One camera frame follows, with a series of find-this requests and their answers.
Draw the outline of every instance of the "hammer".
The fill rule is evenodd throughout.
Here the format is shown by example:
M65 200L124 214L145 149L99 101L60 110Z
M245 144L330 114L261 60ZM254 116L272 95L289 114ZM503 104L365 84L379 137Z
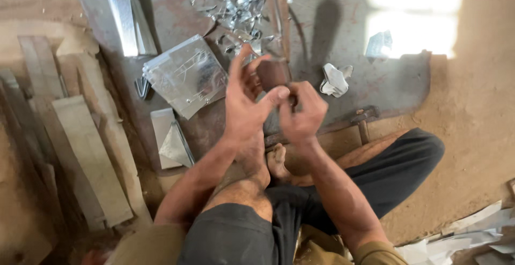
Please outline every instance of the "hammer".
M379 108L377 106L369 106L367 109L357 110L356 116L351 119L352 124L357 124L362 145L365 145L370 142L370 136L368 135L367 119L371 117L379 117Z

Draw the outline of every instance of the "fingernail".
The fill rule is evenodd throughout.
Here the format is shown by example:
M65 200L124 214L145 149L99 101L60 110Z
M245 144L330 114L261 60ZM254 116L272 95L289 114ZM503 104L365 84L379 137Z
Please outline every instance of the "fingernail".
M279 98L285 99L289 96L289 89L285 87L285 88L281 89L278 94L279 94Z

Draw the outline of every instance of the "hairy leg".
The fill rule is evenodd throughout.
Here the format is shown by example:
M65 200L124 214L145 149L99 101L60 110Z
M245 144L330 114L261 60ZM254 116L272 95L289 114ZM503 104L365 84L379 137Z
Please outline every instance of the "hairy leg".
M265 163L263 138L263 131L259 131L242 146L236 163L229 167L203 212L221 204L235 203L250 206L261 218L272 221L272 205L264 194L270 173Z
M383 150L389 147L397 140L397 138L401 137L406 132L408 132L408 130L400 130L367 143L362 147L357 148L338 158L336 163L338 163L342 169L347 169L362 163L366 163L374 156L377 156L379 153L383 152ZM310 174L295 176L286 169L284 166L285 155L286 148L280 143L274 147L274 150L267 154L268 169L270 170L270 174L274 177L274 179L276 179L278 183L290 183L293 186L312 186L313 180Z

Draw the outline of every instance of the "knee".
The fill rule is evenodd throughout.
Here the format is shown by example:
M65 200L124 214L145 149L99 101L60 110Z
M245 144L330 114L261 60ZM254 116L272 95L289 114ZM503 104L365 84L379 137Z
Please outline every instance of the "knee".
M203 211L225 203L252 207L261 218L272 221L272 204L266 197L259 181L254 179L243 179L228 185L213 197Z
M424 158L436 166L446 149L443 141L436 135L421 130L420 128L410 130L406 134L409 135L411 141L417 144L419 152Z

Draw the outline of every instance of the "leg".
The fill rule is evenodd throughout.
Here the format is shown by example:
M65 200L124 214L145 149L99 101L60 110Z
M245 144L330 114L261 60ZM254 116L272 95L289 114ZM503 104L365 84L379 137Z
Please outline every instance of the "leg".
M387 147L394 143L397 138L401 137L408 130L401 130L373 142L367 143L362 147L355 149L344 156L338 158L336 162L342 169L347 169L360 165L383 152ZM286 148L281 144L277 144L274 150L267 154L267 163L270 174L278 184L289 183L293 186L308 187L313 185L310 174L303 176L292 175L284 166L286 156Z
M270 183L270 173L264 162L263 132L254 136L236 156L236 164L227 170L216 187L205 212L225 203L252 207L263 219L271 222L271 204L263 191Z
M186 236L178 264L272 264L263 133L246 143Z
M362 190L378 218L410 196L440 161L443 143L433 134L420 130L398 133L371 142L339 158L338 164ZM308 185L309 176L299 179L283 171L282 166L268 156L272 176L283 181ZM314 186L304 187L310 194L309 205L302 222L329 235L337 234L325 212Z
M309 194L291 187L269 201L263 133L256 139L240 151L239 167L229 168L193 223L178 264L291 264Z

